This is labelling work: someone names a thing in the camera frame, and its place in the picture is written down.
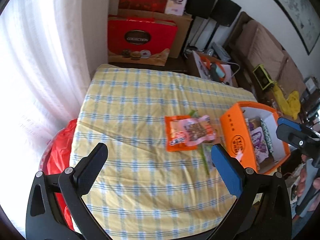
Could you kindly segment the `person's right hand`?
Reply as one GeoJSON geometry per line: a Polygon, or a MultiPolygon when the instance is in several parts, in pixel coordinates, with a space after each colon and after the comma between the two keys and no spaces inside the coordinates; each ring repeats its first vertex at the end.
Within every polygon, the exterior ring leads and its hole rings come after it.
{"type": "Polygon", "coordinates": [[[315,211],[319,204],[319,168],[313,167],[313,159],[304,154],[302,161],[304,166],[297,187],[296,214],[305,217],[308,212],[315,211]]]}

